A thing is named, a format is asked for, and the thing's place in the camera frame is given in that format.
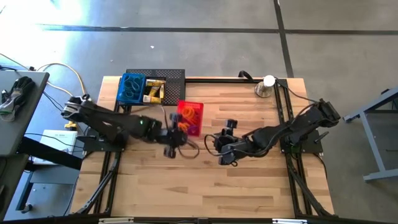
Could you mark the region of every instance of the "gray desk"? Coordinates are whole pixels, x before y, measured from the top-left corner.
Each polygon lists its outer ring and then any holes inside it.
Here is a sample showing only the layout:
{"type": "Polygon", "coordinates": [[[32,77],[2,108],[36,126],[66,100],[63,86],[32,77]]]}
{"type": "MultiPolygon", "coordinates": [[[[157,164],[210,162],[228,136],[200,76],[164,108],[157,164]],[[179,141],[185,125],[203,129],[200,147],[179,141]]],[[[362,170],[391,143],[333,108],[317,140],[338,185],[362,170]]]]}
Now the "gray desk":
{"type": "Polygon", "coordinates": [[[50,75],[47,72],[3,71],[0,72],[0,91],[9,91],[15,80],[23,76],[30,77],[35,82],[32,93],[15,121],[5,122],[0,120],[0,168],[4,169],[0,170],[0,174],[2,173],[0,185],[4,185],[4,192],[0,198],[0,220],[3,220],[6,215],[12,196],[27,164],[29,156],[27,154],[16,154],[16,152],[50,75]]]}

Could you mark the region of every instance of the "silver canister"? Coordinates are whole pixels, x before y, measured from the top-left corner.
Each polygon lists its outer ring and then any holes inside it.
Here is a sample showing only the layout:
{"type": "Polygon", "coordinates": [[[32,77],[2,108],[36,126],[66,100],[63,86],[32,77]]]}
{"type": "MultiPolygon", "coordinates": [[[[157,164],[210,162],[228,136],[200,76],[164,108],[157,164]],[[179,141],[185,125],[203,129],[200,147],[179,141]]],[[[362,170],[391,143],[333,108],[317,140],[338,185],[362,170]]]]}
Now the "silver canister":
{"type": "Polygon", "coordinates": [[[275,84],[275,77],[272,75],[267,75],[264,77],[263,81],[258,83],[254,88],[254,92],[262,98],[271,96],[273,86],[275,84]]]}

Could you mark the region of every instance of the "concrete floor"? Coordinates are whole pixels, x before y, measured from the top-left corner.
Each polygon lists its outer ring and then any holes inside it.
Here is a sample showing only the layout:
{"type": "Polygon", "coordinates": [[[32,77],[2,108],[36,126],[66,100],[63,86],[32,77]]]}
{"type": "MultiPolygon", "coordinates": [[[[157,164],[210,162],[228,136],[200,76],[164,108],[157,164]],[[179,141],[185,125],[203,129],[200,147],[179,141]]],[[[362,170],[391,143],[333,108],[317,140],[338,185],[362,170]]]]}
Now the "concrete floor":
{"type": "MultiPolygon", "coordinates": [[[[279,2],[286,29],[398,30],[394,0],[279,2]]],[[[184,68],[186,76],[235,77],[240,70],[256,77],[287,76],[279,34],[42,31],[32,25],[38,23],[277,29],[272,0],[13,1],[0,14],[0,27],[8,30],[2,32],[0,49],[35,67],[69,64],[94,98],[102,76],[121,75],[127,68],[184,68]]],[[[331,101],[342,116],[398,85],[396,35],[292,34],[287,45],[294,76],[305,79],[308,96],[331,101]]],[[[62,67],[48,71],[51,82],[81,93],[72,72],[62,67]]],[[[49,86],[46,92],[59,102],[68,99],[49,86]]],[[[42,98],[28,131],[62,129],[64,123],[42,98]]],[[[329,132],[323,140],[324,160],[336,214],[398,222],[398,179],[363,182],[362,176],[377,171],[377,165],[361,122],[341,122],[329,132]]],[[[63,215],[72,185],[34,188],[29,202],[35,209],[21,214],[12,206],[6,219],[63,215]]]]}

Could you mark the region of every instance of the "wooden tabletop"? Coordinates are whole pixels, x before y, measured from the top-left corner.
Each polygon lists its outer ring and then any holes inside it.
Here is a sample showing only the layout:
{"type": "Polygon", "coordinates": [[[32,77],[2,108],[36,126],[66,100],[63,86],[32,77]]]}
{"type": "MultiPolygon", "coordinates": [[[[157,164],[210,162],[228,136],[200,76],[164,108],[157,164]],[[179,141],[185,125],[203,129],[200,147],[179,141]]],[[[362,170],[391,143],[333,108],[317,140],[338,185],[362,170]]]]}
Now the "wooden tabletop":
{"type": "MultiPolygon", "coordinates": [[[[119,78],[104,77],[98,98],[100,106],[113,110],[119,78]]],[[[287,82],[296,94],[307,95],[302,78],[289,78],[287,82]]],[[[255,85],[187,83],[186,100],[205,104],[202,137],[192,138],[200,146],[200,155],[194,160],[181,158],[178,154],[177,158],[168,159],[162,154],[164,146],[131,138],[122,154],[112,216],[293,217],[286,161],[279,145],[273,147],[266,157],[239,160],[237,167],[219,166],[218,158],[204,148],[204,135],[220,132],[226,119],[238,120],[236,136],[279,124],[275,96],[257,97],[255,85]]],[[[308,105],[306,100],[294,95],[290,97],[294,114],[308,105]]],[[[166,106],[165,109],[168,113],[176,111],[175,106],[166,106]]],[[[140,113],[163,121],[162,110],[158,107],[140,113]]],[[[187,147],[183,152],[194,154],[194,150],[187,147]]],[[[95,152],[83,161],[72,212],[81,208],[97,187],[103,157],[104,153],[95,152]]],[[[312,154],[304,154],[303,163],[309,189],[324,208],[333,213],[321,162],[312,154]]],[[[106,189],[102,210],[107,195],[106,189]]],[[[298,195],[300,208],[304,211],[299,190],[298,195]]]]}

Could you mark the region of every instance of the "gray metal stand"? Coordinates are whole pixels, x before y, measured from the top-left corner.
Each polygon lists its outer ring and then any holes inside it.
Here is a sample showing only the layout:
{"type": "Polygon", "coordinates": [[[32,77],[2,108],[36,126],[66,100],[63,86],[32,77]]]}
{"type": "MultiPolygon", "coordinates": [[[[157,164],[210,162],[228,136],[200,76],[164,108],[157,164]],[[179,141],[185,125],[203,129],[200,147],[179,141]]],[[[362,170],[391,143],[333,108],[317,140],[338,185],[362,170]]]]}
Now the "gray metal stand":
{"type": "MultiPolygon", "coordinates": [[[[376,135],[374,132],[377,132],[377,131],[376,130],[372,131],[371,125],[369,125],[370,117],[374,117],[374,115],[376,114],[376,116],[377,115],[379,116],[378,117],[379,120],[377,123],[379,123],[379,124],[381,123],[382,125],[384,125],[384,127],[383,127],[383,129],[385,129],[384,134],[391,133],[391,134],[395,134],[395,136],[397,136],[398,135],[398,127],[396,124],[398,124],[398,122],[396,121],[397,119],[395,119],[395,118],[398,118],[397,110],[376,110],[380,106],[393,101],[397,97],[398,97],[398,86],[395,87],[394,89],[384,92],[378,99],[374,100],[370,104],[362,107],[361,109],[359,109],[359,110],[355,111],[354,113],[351,113],[350,115],[347,115],[343,118],[346,121],[346,123],[351,122],[355,118],[361,118],[363,127],[365,129],[365,133],[368,137],[374,157],[376,159],[376,163],[379,168],[379,172],[365,175],[363,177],[365,182],[368,182],[370,180],[385,179],[385,178],[389,178],[389,177],[397,177],[398,176],[398,169],[387,170],[385,168],[384,163],[382,161],[381,154],[380,154],[380,150],[376,144],[376,135]]],[[[396,151],[396,150],[397,149],[394,149],[394,148],[388,149],[388,151],[396,151]]]]}

